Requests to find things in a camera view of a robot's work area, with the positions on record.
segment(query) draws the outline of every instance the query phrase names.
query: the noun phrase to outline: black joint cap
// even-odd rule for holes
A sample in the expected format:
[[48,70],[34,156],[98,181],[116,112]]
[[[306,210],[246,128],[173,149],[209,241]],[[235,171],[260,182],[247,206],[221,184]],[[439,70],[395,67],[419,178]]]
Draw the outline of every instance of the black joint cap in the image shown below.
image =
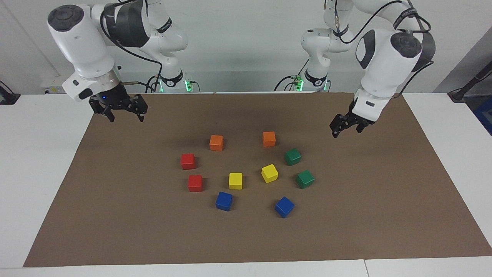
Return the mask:
[[84,10],[75,5],[63,5],[50,12],[48,24],[58,32],[67,32],[84,18]]
[[405,58],[415,58],[422,51],[422,44],[413,35],[396,33],[391,36],[391,45]]

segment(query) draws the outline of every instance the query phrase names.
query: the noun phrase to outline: yellow cube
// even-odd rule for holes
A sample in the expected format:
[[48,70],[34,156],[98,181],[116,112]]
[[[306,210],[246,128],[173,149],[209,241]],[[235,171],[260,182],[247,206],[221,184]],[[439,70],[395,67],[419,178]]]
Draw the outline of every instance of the yellow cube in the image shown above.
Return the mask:
[[269,165],[262,168],[261,175],[267,184],[278,179],[278,171],[274,165]]
[[229,174],[229,189],[242,190],[243,189],[243,174],[242,173],[230,173]]

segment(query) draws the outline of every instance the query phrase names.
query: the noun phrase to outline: orange cube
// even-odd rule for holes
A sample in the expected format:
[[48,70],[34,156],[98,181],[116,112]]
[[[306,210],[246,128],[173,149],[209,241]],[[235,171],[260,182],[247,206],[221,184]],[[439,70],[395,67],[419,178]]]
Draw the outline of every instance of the orange cube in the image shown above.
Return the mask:
[[275,132],[263,132],[263,147],[274,147],[276,142]]
[[222,151],[224,148],[224,137],[212,135],[210,137],[210,150],[212,151]]

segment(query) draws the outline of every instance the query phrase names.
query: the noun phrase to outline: cube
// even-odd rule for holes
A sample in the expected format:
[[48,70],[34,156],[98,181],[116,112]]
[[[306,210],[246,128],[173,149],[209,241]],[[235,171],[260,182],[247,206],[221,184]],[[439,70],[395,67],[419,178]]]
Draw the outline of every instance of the cube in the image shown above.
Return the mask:
[[242,190],[243,189],[243,174],[242,173],[230,173],[229,174],[229,189]]
[[275,211],[280,214],[282,218],[286,218],[290,212],[294,209],[294,203],[292,203],[287,197],[282,199],[275,205]]
[[201,175],[191,175],[188,177],[188,190],[190,192],[203,191],[203,178]]
[[293,166],[301,161],[301,154],[294,148],[287,151],[284,158],[289,166]]
[[224,137],[212,135],[210,137],[210,150],[222,151],[224,149]]
[[225,192],[219,192],[215,206],[217,209],[230,211],[232,206],[232,195]]
[[263,132],[263,147],[274,147],[276,142],[275,132]]
[[274,165],[269,165],[262,168],[261,175],[267,184],[278,179],[278,171]]
[[195,155],[194,154],[183,154],[181,155],[181,167],[183,170],[195,169]]
[[297,174],[296,181],[301,189],[305,189],[314,183],[314,177],[309,170],[306,170]]

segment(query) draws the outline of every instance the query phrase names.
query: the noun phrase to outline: green cube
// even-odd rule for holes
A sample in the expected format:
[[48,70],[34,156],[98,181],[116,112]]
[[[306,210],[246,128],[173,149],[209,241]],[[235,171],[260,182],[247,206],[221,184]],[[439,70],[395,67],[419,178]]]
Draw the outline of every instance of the green cube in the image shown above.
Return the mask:
[[289,166],[293,166],[301,161],[301,154],[295,148],[289,150],[285,153],[285,161]]
[[297,184],[301,189],[305,189],[314,183],[314,177],[308,170],[297,174]]

